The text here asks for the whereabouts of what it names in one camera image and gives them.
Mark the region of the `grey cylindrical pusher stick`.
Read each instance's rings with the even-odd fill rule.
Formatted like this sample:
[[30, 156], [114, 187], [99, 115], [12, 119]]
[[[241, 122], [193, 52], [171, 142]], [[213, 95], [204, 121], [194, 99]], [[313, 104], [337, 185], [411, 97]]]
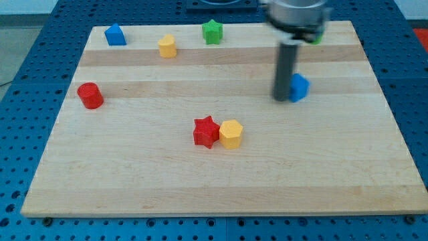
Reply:
[[290, 95], [290, 86], [297, 55], [298, 45], [279, 44], [276, 73], [272, 86], [272, 96], [278, 102], [287, 100]]

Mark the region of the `green block behind arm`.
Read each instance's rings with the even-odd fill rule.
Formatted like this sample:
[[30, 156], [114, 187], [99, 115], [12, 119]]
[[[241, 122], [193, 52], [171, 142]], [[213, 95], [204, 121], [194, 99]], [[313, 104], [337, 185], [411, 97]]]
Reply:
[[315, 39], [313, 39], [310, 44], [311, 45], [318, 45], [322, 41], [323, 35], [317, 35]]

